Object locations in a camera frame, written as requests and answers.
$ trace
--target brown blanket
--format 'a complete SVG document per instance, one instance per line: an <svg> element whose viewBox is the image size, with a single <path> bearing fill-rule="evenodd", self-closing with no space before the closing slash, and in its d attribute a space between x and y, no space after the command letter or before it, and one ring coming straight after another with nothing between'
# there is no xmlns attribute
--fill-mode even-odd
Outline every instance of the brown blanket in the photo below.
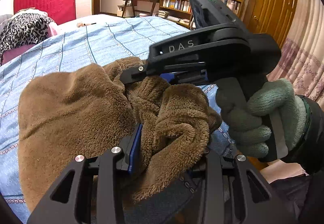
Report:
<svg viewBox="0 0 324 224"><path fill-rule="evenodd" d="M18 106L19 178L32 211L63 168L79 154L98 156L143 124L141 168L125 187L137 203L167 187L201 157L209 134L221 124L203 92L170 86L158 76L124 86L123 69L137 57L32 80Z"/></svg>

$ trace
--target floral curtain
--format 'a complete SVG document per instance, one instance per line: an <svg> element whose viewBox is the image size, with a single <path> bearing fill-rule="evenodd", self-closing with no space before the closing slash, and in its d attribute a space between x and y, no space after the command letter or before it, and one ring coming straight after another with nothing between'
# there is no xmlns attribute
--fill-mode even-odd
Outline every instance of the floral curtain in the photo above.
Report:
<svg viewBox="0 0 324 224"><path fill-rule="evenodd" d="M269 80L286 78L296 94L324 110L324 6L321 0L298 0L295 16Z"/></svg>

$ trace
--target gloved hand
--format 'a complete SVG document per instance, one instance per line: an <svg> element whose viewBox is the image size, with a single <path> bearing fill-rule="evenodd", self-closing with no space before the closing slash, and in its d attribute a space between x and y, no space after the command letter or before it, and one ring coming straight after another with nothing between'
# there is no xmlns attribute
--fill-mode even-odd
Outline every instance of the gloved hand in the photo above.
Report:
<svg viewBox="0 0 324 224"><path fill-rule="evenodd" d="M221 117L229 125L229 135L238 150L247 156L263 158L268 154L265 141L271 136L270 128L262 125L261 117L278 108L288 150L299 141L306 123L306 108L294 94L286 79L266 82L247 102L247 110L237 107L226 98L226 91L218 89L216 102Z"/></svg>

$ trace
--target black jacket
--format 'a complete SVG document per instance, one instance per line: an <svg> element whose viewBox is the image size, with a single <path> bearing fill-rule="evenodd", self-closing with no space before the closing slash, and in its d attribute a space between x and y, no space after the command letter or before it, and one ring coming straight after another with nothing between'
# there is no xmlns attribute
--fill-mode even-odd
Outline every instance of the black jacket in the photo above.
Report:
<svg viewBox="0 0 324 224"><path fill-rule="evenodd" d="M277 180L271 185L299 223L324 223L324 112L316 102L300 97L307 109L305 130L282 161L299 163L309 176Z"/></svg>

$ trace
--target doorway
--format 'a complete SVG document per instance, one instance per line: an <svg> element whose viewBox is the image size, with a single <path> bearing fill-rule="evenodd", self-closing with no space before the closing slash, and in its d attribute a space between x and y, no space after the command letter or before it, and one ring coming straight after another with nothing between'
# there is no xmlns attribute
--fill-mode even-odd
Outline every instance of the doorway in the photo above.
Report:
<svg viewBox="0 0 324 224"><path fill-rule="evenodd" d="M296 5L297 0L249 0L243 22L252 33L271 35L281 48Z"/></svg>

